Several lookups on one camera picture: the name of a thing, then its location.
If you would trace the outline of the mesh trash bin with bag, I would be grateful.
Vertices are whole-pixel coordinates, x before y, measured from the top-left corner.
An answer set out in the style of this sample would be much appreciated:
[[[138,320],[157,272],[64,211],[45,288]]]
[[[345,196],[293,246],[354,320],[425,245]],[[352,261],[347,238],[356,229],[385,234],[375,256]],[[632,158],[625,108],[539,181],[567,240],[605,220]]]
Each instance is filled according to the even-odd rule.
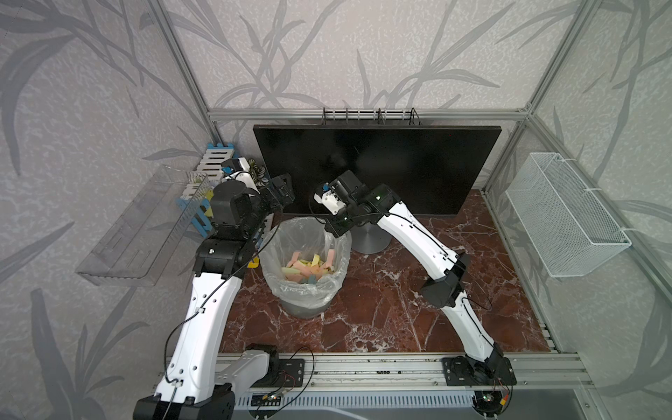
[[[311,217],[284,220],[261,252],[262,274],[283,309],[299,319],[319,316],[344,285],[352,236],[336,237]]]

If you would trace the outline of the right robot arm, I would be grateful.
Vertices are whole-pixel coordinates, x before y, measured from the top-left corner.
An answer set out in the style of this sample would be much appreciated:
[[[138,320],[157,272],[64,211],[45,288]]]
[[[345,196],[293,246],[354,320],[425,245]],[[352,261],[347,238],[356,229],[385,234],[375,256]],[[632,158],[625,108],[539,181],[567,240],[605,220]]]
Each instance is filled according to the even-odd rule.
[[[420,293],[448,318],[465,352],[448,360],[449,385],[508,389],[516,385],[510,360],[481,324],[463,286],[469,255],[441,243],[390,187],[381,184],[370,189],[351,171],[317,187],[313,199],[329,212],[325,219],[327,232],[340,237],[355,227],[375,225],[420,262],[428,274]]]

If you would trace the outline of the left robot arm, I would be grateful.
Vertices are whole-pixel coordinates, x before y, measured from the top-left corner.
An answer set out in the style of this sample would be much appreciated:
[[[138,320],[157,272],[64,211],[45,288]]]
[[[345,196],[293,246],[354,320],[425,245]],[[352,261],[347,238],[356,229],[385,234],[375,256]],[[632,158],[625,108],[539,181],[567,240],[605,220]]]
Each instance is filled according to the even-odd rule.
[[[215,365],[230,310],[249,263],[257,257],[266,219],[295,199],[292,178],[283,174],[267,185],[237,173],[213,189],[213,232],[197,249],[192,299],[174,331],[173,356],[164,360],[156,391],[136,403],[135,419],[229,419],[236,397],[278,372],[274,346],[252,346],[215,382]]]

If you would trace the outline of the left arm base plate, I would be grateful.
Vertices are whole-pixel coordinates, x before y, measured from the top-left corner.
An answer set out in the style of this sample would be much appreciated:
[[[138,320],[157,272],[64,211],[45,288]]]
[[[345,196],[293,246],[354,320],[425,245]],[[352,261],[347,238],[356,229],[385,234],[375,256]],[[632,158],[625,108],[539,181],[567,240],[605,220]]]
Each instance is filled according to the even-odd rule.
[[[304,385],[306,360],[304,358],[281,359],[278,368],[255,384],[256,388],[297,388]]]

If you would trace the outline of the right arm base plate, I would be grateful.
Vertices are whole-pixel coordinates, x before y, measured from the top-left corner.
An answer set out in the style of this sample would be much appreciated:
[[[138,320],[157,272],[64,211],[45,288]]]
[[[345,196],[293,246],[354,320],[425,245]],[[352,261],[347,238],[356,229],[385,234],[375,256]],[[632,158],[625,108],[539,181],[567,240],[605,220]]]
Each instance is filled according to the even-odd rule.
[[[493,356],[479,362],[468,356],[444,357],[442,371],[447,386],[515,386],[516,375],[509,358]]]

